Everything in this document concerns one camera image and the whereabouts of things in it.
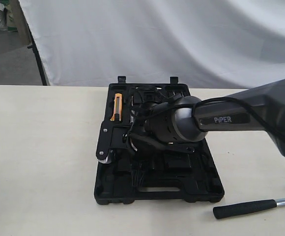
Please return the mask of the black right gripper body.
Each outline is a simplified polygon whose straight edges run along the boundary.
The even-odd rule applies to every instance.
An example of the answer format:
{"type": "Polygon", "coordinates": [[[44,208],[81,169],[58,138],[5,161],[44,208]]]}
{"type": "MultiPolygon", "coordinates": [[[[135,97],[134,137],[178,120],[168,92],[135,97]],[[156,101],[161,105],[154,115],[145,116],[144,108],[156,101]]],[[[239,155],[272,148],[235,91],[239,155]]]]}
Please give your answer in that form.
{"type": "Polygon", "coordinates": [[[195,143],[161,143],[152,137],[140,136],[130,132],[122,134],[122,142],[126,145],[130,157],[148,156],[164,152],[195,154],[204,148],[202,141],[195,143]]]}

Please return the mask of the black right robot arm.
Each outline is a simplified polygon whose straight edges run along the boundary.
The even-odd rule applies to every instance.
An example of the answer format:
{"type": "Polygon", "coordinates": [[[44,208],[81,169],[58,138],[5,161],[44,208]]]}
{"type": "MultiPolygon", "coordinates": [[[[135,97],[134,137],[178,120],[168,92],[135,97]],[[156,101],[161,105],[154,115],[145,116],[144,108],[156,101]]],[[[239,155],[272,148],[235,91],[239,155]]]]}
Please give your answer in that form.
{"type": "Polygon", "coordinates": [[[201,100],[179,93],[134,109],[129,131],[134,142],[164,149],[169,143],[195,143],[212,131],[265,131],[285,157],[285,79],[228,96],[201,100]]]}

